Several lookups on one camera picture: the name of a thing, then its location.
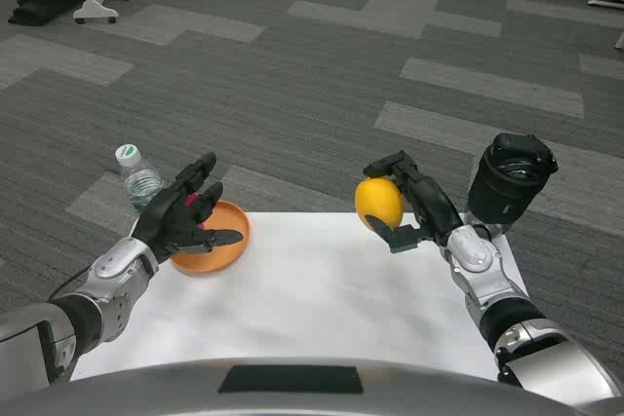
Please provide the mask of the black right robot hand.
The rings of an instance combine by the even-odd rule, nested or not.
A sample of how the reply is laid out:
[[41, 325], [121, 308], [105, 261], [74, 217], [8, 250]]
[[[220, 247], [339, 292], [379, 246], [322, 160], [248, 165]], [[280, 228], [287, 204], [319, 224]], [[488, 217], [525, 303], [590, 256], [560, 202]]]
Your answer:
[[439, 247], [448, 245], [450, 234], [463, 226], [454, 204], [439, 184], [418, 170], [416, 162], [405, 151], [377, 160], [363, 169], [369, 179], [393, 176], [400, 194], [413, 209], [419, 227], [391, 227], [379, 215], [366, 214], [371, 229], [392, 253], [417, 248], [420, 242], [431, 241]]

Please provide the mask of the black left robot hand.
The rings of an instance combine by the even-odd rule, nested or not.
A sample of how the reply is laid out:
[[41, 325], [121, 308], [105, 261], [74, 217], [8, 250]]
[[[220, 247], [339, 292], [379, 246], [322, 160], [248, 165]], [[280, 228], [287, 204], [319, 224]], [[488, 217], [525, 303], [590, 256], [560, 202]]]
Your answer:
[[220, 182], [200, 191], [215, 163], [215, 153], [209, 152], [186, 166], [139, 216], [132, 236], [150, 248], [157, 262], [180, 252], [205, 253], [243, 240], [243, 234], [235, 230], [201, 227], [212, 216], [223, 192]]

